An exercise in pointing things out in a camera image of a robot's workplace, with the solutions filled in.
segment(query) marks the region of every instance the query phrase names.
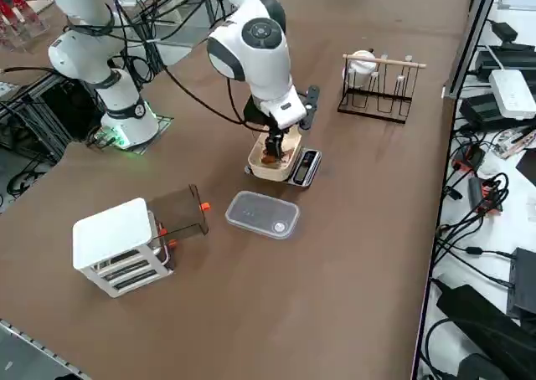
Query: black device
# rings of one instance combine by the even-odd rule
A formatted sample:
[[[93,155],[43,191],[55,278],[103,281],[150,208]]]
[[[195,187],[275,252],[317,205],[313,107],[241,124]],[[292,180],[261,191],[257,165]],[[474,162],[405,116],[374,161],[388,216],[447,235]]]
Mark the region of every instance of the black device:
[[[515,249],[515,259],[510,263],[507,314],[522,319],[527,313],[536,314],[536,253],[525,249]]]
[[[536,186],[536,150],[527,150],[516,168]]]
[[[476,144],[462,146],[452,158],[452,166],[462,172],[478,171],[486,153]]]
[[[536,100],[536,85],[529,86],[529,89]],[[493,94],[465,98],[461,102],[460,113],[469,122],[473,131],[502,131],[536,125],[536,118],[518,121],[502,116]]]
[[[437,307],[489,356],[495,366],[511,380],[536,380],[536,339],[470,285],[451,289],[441,283],[440,288]]]
[[[487,185],[485,179],[479,177],[471,177],[468,182],[469,203],[471,208],[476,209],[478,213],[486,212],[500,212],[503,210],[501,203],[497,204],[497,200],[501,197],[496,188]]]
[[[489,361],[489,359],[473,353],[461,361],[458,367],[458,380],[510,380],[501,369]]]
[[[529,44],[502,43],[501,45],[493,45],[490,47],[495,51],[534,51],[536,46]]]
[[[536,52],[506,51],[500,47],[492,50],[504,69],[520,70],[528,85],[536,85]],[[489,51],[478,53],[475,66],[477,78],[481,81],[488,81],[494,70],[501,69]]]
[[[490,21],[492,25],[492,31],[499,37],[504,43],[513,43],[518,37],[518,32],[514,30],[510,24],[502,22],[497,23]]]

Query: floor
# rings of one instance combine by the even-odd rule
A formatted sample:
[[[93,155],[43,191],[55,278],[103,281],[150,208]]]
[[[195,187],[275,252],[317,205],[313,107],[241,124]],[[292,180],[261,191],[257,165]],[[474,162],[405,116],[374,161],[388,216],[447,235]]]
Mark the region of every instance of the floor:
[[[9,180],[29,162],[28,158],[0,148],[0,214],[15,201],[6,193]],[[48,169],[45,164],[38,167],[38,171]],[[66,374],[69,371],[64,367],[0,326],[0,380],[53,380]]]
[[[54,380],[69,371],[0,327],[0,379]]]

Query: wooden dowel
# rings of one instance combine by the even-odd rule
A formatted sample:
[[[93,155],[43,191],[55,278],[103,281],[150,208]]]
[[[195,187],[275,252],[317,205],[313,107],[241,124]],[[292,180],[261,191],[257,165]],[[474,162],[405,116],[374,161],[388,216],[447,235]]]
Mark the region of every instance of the wooden dowel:
[[[351,60],[361,60],[363,62],[375,62],[376,64],[396,64],[397,66],[407,66],[410,68],[426,69],[426,64],[417,64],[415,62],[405,62],[402,60],[367,58],[366,56],[347,55],[347,54],[344,54],[343,58],[351,59]]]

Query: white cup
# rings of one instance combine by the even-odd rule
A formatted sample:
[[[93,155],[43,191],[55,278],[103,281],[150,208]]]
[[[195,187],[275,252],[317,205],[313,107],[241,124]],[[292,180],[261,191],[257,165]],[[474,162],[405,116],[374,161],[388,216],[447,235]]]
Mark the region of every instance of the white cup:
[[[374,54],[369,51],[357,51],[353,55],[364,58],[375,58]],[[351,60],[348,64],[348,74],[343,70],[343,79],[348,88],[361,89],[369,82],[370,75],[376,71],[375,62],[365,62],[362,60]]]

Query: transparent cover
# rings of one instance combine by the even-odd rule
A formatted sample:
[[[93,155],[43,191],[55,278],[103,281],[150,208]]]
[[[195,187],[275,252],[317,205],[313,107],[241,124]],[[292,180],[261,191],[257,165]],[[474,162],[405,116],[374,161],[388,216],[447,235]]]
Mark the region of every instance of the transparent cover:
[[[194,185],[147,201],[147,208],[152,211],[160,224],[159,238],[163,238],[166,243],[197,234],[206,234],[209,231],[198,189]]]
[[[295,204],[259,193],[240,192],[225,213],[227,221],[274,239],[291,236],[300,209]]]

